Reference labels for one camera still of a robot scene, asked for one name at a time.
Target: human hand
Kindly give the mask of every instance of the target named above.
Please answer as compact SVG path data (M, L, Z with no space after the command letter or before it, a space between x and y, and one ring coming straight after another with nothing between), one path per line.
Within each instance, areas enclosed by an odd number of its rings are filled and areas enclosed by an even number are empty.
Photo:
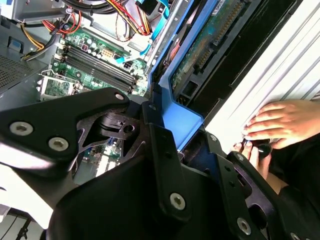
M271 143L282 149L320 133L320 104L308 100L270 103L258 112L243 132L246 140L279 139Z
M271 154L266 156L264 159L259 161L259 150L256 146L252 145L252 142L247 141L243 146L242 144L237 143L233 146L231 151L237 151L245 156L249 162L254 166L254 168L260 173L260 175L266 180L269 173L269 164L271 161Z

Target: ventilation grille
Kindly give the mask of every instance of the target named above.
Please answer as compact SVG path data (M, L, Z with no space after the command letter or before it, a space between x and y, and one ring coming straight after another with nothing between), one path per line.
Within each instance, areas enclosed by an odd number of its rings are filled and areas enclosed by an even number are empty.
M0 55L0 90L20 81L31 71L31 68Z

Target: silver screw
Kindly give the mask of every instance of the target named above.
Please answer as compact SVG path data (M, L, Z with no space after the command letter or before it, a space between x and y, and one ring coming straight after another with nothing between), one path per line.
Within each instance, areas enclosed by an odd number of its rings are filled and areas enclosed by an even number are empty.
M49 140L49 147L55 151L62 152L69 147L69 143L62 137L53 137Z
M238 159L239 159L240 161L243 161L243 160L244 160L244 157L241 156L240 154L237 154L236 156L238 157Z
M152 110L157 110L155 105L149 104L149 108L151 108Z
M179 193L171 193L170 195L170 203L174 208L178 210L183 210L186 207L185 199Z
M9 129L13 134L19 136L27 136L34 131L31 124L25 121L16 121L10 125Z
M116 97L117 99L119 99L119 100L125 99L124 96L122 96L122 95L119 94L119 93L116 93L116 94L115 94L115 97Z
M290 235L293 240L300 240L300 238L294 232L290 233Z
M217 140L218 140L214 135L210 135L210 138L211 138L213 141L217 141Z
M251 234L250 225L242 217L238 217L238 219L236 220L236 223L238 224L238 227L245 235L249 236Z

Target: finger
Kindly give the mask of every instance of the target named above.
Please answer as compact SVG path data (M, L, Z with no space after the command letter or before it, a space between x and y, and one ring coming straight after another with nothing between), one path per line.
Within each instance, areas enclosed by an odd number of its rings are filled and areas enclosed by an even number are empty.
M254 166L255 169L258 170L259 150L256 146L254 146L251 150L249 162Z
M268 173L269 173L269 165L271 161L271 154L266 156L264 159L259 161L258 166L259 166L259 171L260 174L264 179L267 179Z
M252 150L252 142L247 141L243 147L242 155L246 157L246 159L250 159L250 153Z
M248 133L244 138L246 140L264 140L264 139L283 139L289 137L288 131L284 128L273 128L257 132Z
M269 103L269 104L265 105L264 107L262 107L259 110L259 112L257 113L257 115L262 114L267 111L271 111L271 110L284 109L285 107L286 107L286 105L284 104L283 101L276 101L276 102Z
M242 144L240 142L238 142L236 145L234 145L232 148L231 148L231 151L236 151L236 152L240 152L242 148Z
M284 124L282 122L279 122L278 120L266 120L254 123L250 126L247 126L243 129L242 133L244 135L247 135L249 133L259 132L267 129L279 129L283 128Z
M291 141L288 138L281 138L276 142L272 142L270 145L273 149L283 149L291 144L294 144L293 141Z
M282 109L265 111L262 113L258 113L254 118L252 118L247 125L250 126L254 123L272 120L272 119L280 119L285 116L285 113Z

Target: blue plastic bracket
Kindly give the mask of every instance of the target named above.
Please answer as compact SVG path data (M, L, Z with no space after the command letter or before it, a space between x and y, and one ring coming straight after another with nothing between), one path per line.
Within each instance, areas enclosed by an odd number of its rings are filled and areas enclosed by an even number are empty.
M190 46L194 42L198 33L200 32L204 24L207 22L209 16L211 15L212 11L214 10L214 7L217 4L217 1L218 0L208 0L206 2L202 12L199 14L197 20L195 21L190 32L185 38L182 46L178 50L175 58L173 59L168 69L159 81L159 85L162 87L162 117L164 121L164 126L172 132L176 149L178 151L181 151L183 149L183 147L188 143L191 137L202 125L204 120L201 115L197 114L194 111L191 111L187 107L177 103L174 100L170 79L177 67L179 66L180 62L188 52ZM174 32L175 34L177 33L184 18L185 16L181 18L181 21ZM148 76L149 83L152 81L153 71L157 68L157 65L159 64L163 54L166 52L166 49L168 49L168 47L170 46L170 42L164 48L164 50L162 51L162 55L159 56L156 64L153 66Z

